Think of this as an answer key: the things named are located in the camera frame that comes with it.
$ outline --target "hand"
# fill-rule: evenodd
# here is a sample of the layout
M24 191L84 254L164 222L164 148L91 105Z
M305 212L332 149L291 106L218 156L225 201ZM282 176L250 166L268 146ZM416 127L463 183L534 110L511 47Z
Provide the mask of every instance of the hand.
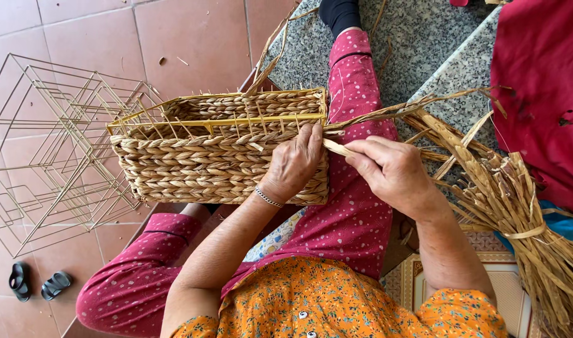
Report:
M294 140L283 142L272 152L270 169L261 180L261 192L285 204L312 178L322 155L322 126L306 124Z
M345 160L367 181L374 195L407 216L422 221L447 200L426 173L420 150L379 136L346 144L356 153Z

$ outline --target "rectangular basket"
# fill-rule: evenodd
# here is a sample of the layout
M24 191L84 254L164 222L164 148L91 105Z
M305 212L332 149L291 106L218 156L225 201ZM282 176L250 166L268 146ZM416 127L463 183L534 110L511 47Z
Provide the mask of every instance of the rectangular basket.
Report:
M240 204L268 170L272 150L306 123L325 124L326 113L324 88L201 95L143 109L108 129L120 130L112 147L141 201ZM289 203L325 204L327 181L325 154Z

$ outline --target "woman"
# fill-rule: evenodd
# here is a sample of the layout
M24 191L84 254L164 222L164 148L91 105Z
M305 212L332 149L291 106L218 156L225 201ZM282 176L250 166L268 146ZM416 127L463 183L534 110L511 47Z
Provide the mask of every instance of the woman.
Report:
M368 35L357 0L324 0L320 18L336 40L330 53L330 122L381 108ZM242 262L260 231L311 178L321 157L320 125L273 152L256 193L187 259L178 259L206 206L155 214L145 232L95 274L77 302L80 321L133 337L505 337L485 269L418 150L395 142L390 120L347 129L356 153L330 154L328 203L312 206L290 240ZM392 207L415 219L432 294L414 314L378 283Z

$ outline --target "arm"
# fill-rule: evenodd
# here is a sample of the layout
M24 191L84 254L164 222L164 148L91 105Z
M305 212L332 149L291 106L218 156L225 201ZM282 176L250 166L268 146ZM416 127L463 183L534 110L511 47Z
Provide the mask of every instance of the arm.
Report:
M275 148L270 168L259 184L260 190L274 202L286 203L315 173L321 149L321 125L303 126L296 140ZM218 318L222 287L278 210L252 193L203 240L170 287L161 337L169 337L181 323L193 317Z
M420 259L427 284L473 289L495 302L485 268L455 220L447 199L426 173L420 152L410 144L378 136L346 145L356 151L346 158L381 200L414 219L420 238Z

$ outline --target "woman's left hand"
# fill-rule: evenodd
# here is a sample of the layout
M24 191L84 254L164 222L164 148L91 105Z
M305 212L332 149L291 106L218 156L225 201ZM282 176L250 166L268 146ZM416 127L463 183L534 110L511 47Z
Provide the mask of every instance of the woman's left hand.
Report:
M320 122L302 126L294 140L278 145L272 152L270 168L259 184L261 192L285 204L312 178L322 151Z

